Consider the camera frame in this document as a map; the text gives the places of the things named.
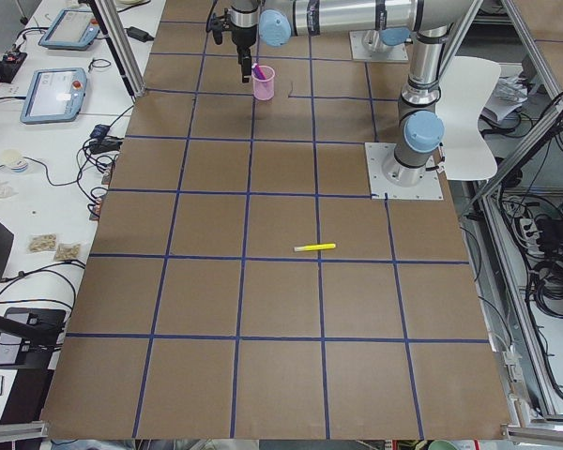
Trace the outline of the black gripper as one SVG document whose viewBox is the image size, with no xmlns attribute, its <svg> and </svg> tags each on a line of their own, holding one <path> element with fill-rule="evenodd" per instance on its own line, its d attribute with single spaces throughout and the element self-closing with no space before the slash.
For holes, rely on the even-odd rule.
<svg viewBox="0 0 563 450">
<path fill-rule="evenodd" d="M 248 83 L 251 79 L 251 75 L 254 79 L 258 80 L 258 65 L 256 63 L 251 65 L 251 47 L 256 42 L 257 26 L 240 27 L 231 25 L 230 31 L 232 41 L 236 45 L 238 63 L 241 66 L 241 81 Z"/>
</svg>

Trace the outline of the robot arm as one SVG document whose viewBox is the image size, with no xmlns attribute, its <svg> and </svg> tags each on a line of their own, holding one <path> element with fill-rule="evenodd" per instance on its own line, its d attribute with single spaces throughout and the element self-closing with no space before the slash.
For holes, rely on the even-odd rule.
<svg viewBox="0 0 563 450">
<path fill-rule="evenodd" d="M 236 45 L 244 82 L 257 38 L 280 47 L 294 36 L 388 28 L 413 32 L 411 65 L 399 99 L 401 137 L 382 167 L 395 185 L 412 187 L 421 180 L 444 133 L 435 103 L 441 53 L 454 20 L 446 1 L 233 1 L 222 20 Z"/>
</svg>

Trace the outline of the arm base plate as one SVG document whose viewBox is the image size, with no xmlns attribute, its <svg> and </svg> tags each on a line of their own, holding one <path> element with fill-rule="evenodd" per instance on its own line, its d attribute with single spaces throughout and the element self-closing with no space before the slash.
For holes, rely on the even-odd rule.
<svg viewBox="0 0 563 450">
<path fill-rule="evenodd" d="M 395 158 L 395 143 L 366 142 L 365 154 L 369 177 L 370 197 L 375 200 L 442 201 L 443 192 L 434 159 L 426 165 L 411 169 Z"/>
<path fill-rule="evenodd" d="M 352 59 L 364 62 L 406 63 L 405 42 L 410 38 L 407 28 L 352 31 L 349 33 Z"/>
</svg>

